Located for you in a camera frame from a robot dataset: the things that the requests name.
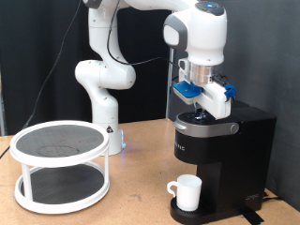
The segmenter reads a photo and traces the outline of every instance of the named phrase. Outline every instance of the black coffee machine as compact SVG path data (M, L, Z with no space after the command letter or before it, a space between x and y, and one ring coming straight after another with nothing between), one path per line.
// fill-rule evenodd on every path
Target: black coffee machine
M183 224L204 224L262 208L276 117L240 103L221 120L195 112L177 115L175 156L198 165L199 207L185 212L171 201L171 216Z

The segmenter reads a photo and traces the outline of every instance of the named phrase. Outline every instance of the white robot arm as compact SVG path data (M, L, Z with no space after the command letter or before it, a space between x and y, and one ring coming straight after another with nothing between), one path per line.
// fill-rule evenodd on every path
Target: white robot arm
M224 95L225 88L212 80L213 66L224 60L227 17L222 6L196 0L83 1L89 7L90 46L103 61L80 62L75 74L91 98L93 123L106 128L110 134L110 155L119 153L125 145L122 130L118 127L118 104L106 88L129 89L136 79L131 65L116 62L108 52L107 40L116 6L117 10L131 6L139 10L176 11L167 18L163 36L170 47L188 53L188 58L181 60L185 66L179 71L180 83L185 83L189 89L201 87L202 91L193 93L192 97L180 88L175 88L175 93L187 104L199 103L217 119L230 114L231 102ZM112 22L109 48L115 59L126 63L119 49L116 17Z

